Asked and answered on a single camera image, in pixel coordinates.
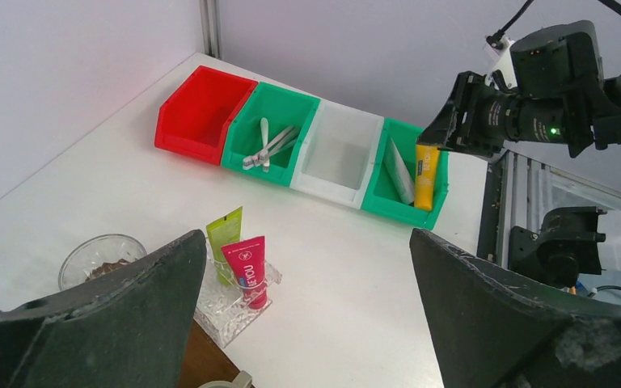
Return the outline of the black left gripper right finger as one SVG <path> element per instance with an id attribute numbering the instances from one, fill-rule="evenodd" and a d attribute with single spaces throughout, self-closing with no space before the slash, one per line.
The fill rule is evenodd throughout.
<path id="1" fill-rule="evenodd" d="M 415 229 L 412 265 L 447 387 L 621 387 L 621 306 L 566 293 Z"/>

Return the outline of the grey ceramic cup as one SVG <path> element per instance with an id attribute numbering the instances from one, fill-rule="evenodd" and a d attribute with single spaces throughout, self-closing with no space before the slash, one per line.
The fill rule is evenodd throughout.
<path id="1" fill-rule="evenodd" d="M 206 382 L 198 388 L 252 388 L 253 378 L 246 371 L 240 371 L 231 381 L 215 380 Z"/>

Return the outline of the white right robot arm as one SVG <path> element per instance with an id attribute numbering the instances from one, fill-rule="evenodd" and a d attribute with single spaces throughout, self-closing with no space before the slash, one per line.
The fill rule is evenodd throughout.
<path id="1" fill-rule="evenodd" d="M 489 73 L 458 74 L 417 144 L 490 158 L 521 141 L 561 144 L 572 158 L 621 145 L 621 74 L 604 76 L 590 21 L 540 29 Z"/>

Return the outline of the red toothpaste tube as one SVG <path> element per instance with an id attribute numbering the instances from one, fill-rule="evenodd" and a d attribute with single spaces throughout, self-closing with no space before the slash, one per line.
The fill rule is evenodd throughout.
<path id="1" fill-rule="evenodd" d="M 220 248 L 242 290 L 244 301 L 253 310 L 262 309 L 267 301 L 265 273 L 265 237 L 263 235 L 234 242 Z"/>

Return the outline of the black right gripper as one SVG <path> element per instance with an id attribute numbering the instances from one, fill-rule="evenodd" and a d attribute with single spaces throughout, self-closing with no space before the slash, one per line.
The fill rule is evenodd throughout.
<path id="1" fill-rule="evenodd" d="M 536 99 L 500 91 L 467 71 L 458 74 L 416 144 L 492 157 L 507 141 L 562 144 L 575 158 L 594 143 L 594 135 L 587 109 L 568 96 Z"/>

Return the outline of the green toothpaste tube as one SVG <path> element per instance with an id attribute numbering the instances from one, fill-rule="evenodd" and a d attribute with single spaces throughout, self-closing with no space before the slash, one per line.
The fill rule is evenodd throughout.
<path id="1" fill-rule="evenodd" d="M 218 275 L 218 280 L 223 285 L 233 284 L 234 273 L 222 253 L 222 248 L 240 241 L 242 220 L 243 207 L 240 206 L 206 226 L 207 237 L 213 254 L 213 266 Z"/>

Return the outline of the clear textured acrylic holder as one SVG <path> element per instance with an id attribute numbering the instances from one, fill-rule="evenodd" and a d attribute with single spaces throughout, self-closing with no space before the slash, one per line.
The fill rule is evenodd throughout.
<path id="1" fill-rule="evenodd" d="M 271 305 L 269 293 L 263 306 L 254 309 L 239 287 L 220 282 L 209 257 L 193 318 L 219 348 L 226 348 Z"/>

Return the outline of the clear glass tumbler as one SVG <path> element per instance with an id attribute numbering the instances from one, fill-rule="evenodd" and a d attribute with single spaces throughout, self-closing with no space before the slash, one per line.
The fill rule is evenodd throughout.
<path id="1" fill-rule="evenodd" d="M 147 255 L 144 246 L 126 234 L 102 234 L 68 254 L 58 273 L 60 291 L 112 272 Z"/>

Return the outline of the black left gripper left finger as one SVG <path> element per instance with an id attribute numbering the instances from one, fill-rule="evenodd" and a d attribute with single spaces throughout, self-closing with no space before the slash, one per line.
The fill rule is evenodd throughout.
<path id="1" fill-rule="evenodd" d="M 174 387 L 205 273 L 192 230 L 94 280 L 0 310 L 0 387 Z"/>

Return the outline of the white toothpaste tube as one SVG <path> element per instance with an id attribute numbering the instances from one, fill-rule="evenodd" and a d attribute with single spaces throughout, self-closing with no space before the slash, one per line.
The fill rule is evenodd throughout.
<path id="1" fill-rule="evenodd" d="M 413 206 L 415 202 L 415 188 L 411 174 L 394 141 L 390 138 L 386 143 L 383 165 L 391 178 L 399 200 Z"/>

